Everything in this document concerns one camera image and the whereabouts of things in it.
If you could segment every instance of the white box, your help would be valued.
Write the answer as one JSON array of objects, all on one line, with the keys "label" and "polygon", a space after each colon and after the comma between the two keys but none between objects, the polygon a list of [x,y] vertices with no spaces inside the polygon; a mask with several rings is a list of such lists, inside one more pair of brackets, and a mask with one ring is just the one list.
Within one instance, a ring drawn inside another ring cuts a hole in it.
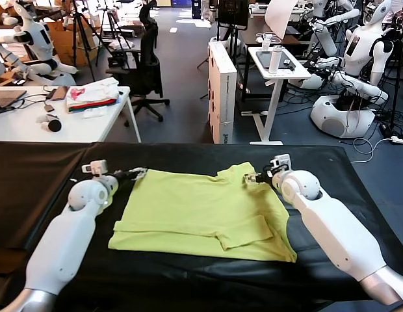
[{"label": "white box", "polygon": [[233,140],[233,122],[219,122],[215,113],[209,113],[210,132],[215,144],[231,144]]},{"label": "white box", "polygon": [[218,112],[220,123],[233,122],[236,68],[222,42],[209,43],[209,112]]},{"label": "white box", "polygon": [[209,43],[209,125],[213,142],[232,143],[236,68],[222,42]]}]

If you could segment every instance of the office chair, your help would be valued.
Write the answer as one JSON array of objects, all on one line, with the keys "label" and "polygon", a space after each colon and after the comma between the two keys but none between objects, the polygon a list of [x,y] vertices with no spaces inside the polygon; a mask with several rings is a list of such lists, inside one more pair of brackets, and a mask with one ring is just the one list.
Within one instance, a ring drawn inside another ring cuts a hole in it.
[{"label": "office chair", "polygon": [[164,120],[163,116],[151,104],[164,103],[166,106],[169,106],[170,100],[148,99],[146,97],[152,91],[159,94],[160,98],[163,97],[160,62],[154,54],[154,39],[157,33],[158,29],[153,25],[141,38],[140,57],[138,53],[133,52],[136,68],[109,68],[106,72],[113,74],[115,79],[120,82],[120,85],[129,86],[132,96],[143,96],[143,98],[132,102],[132,105],[136,105],[135,114],[138,114],[145,107],[158,117],[159,122],[162,122]]},{"label": "office chair", "polygon": [[139,20],[142,24],[144,24],[144,28],[147,31],[148,29],[150,29],[151,27],[156,27],[157,28],[157,33],[155,35],[155,39],[154,39],[154,48],[157,48],[157,37],[158,37],[158,24],[155,21],[155,19],[153,19],[150,16],[150,11],[152,7],[156,7],[157,6],[157,1],[156,0],[151,0],[150,2],[148,2],[146,5],[143,5],[142,8],[139,11]]}]

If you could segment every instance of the red object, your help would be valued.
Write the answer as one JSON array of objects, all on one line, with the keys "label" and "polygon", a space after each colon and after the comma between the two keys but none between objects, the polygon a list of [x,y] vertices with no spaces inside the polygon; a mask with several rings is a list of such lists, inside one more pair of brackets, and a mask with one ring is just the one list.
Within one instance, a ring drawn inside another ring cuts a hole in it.
[{"label": "red object", "polygon": [[99,107],[99,106],[105,106],[105,105],[111,105],[111,104],[115,104],[116,100],[115,99],[107,99],[106,101],[102,101],[102,102],[94,102],[94,103],[87,103],[87,104],[83,104],[83,105],[78,105],[78,106],[73,106],[69,108],[69,111],[76,111],[76,110],[83,110],[83,109],[89,109],[89,108],[93,108],[93,107]]},{"label": "red object", "polygon": [[72,99],[77,99],[81,94],[84,94],[85,88],[83,89],[70,89],[70,96]]}]

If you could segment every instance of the white table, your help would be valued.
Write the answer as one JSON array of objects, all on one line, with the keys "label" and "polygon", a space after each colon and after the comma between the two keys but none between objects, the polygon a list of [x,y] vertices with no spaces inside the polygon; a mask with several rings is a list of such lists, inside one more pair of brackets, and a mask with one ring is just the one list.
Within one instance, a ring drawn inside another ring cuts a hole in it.
[{"label": "white table", "polygon": [[[50,114],[57,115],[62,123],[62,129],[59,132],[46,131],[36,120],[39,116],[46,114],[44,103],[35,103],[26,109],[14,109],[0,114],[0,141],[14,142],[103,142],[115,120],[122,109],[128,108],[127,118],[129,124],[133,125],[138,142],[141,142],[137,121],[129,99],[129,87],[118,87],[122,95],[119,96],[117,103],[107,106],[105,115],[95,118],[84,119],[83,112],[69,113],[66,108],[65,100],[47,101],[54,107]],[[2,90],[26,90],[24,98],[31,94],[46,94],[42,86],[2,86]],[[29,99],[33,101],[45,99],[45,96],[34,96]]]},{"label": "white table", "polygon": [[[251,142],[251,144],[261,144],[261,145],[275,145],[281,144],[280,141],[270,142],[269,135],[271,134],[272,124],[274,123],[275,113],[278,106],[278,99],[280,98],[281,88],[284,80],[287,79],[307,79],[311,77],[311,74],[302,66],[299,61],[286,49],[284,49],[285,55],[290,59],[291,64],[294,64],[296,67],[294,71],[289,69],[279,69],[277,73],[269,73],[267,69],[265,69],[261,61],[258,59],[256,55],[257,51],[262,51],[262,47],[249,47],[248,52],[251,54],[253,61],[259,69],[262,77],[266,80],[266,85],[274,85],[274,89],[272,91],[271,100],[268,107],[268,112],[266,114],[247,112],[244,113],[243,116],[252,116],[255,121],[256,128],[258,130],[259,136],[261,138],[260,142]],[[262,123],[261,116],[266,115],[265,125]]]}]

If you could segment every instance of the white bottle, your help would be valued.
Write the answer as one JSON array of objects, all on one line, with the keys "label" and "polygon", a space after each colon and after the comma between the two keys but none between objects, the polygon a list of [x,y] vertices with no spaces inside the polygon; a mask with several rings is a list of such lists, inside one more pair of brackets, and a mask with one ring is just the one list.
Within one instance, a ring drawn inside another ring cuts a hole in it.
[{"label": "white bottle", "polygon": [[281,54],[282,54],[283,46],[274,45],[272,48],[271,61],[269,63],[269,73],[277,73],[278,68],[280,66]]},{"label": "white bottle", "polygon": [[271,44],[271,39],[268,37],[265,37],[262,41],[262,51],[268,51],[270,44]]}]

